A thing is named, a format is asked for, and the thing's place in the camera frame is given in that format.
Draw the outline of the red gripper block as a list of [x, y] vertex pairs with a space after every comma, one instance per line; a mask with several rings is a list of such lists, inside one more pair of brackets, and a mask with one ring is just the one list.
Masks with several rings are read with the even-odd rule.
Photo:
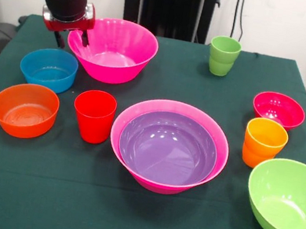
[[94, 15], [88, 16], [87, 14], [82, 16], [80, 19], [75, 21], [60, 21], [54, 16], [52, 16], [51, 12], [49, 11], [49, 8], [44, 5], [43, 6], [43, 21], [45, 23], [46, 28], [49, 31], [54, 31], [54, 36], [56, 39], [57, 46], [60, 49], [63, 49], [65, 47], [64, 39], [59, 31], [64, 30], [81, 30], [81, 41], [82, 45], [84, 47], [89, 46], [89, 36], [88, 36], [88, 30], [91, 30], [94, 27], [95, 24], [95, 18]]

